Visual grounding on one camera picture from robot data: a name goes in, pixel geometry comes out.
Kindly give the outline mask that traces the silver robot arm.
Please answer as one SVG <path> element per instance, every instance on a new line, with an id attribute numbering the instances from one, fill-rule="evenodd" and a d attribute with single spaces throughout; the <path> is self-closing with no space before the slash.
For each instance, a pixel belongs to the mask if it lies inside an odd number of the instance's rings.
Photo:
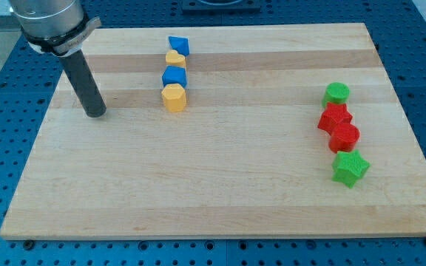
<path id="1" fill-rule="evenodd" d="M 9 0 L 10 11 L 23 36 L 37 53 L 59 58 L 81 50 L 83 42 L 101 26 L 90 18 L 79 0 Z"/>

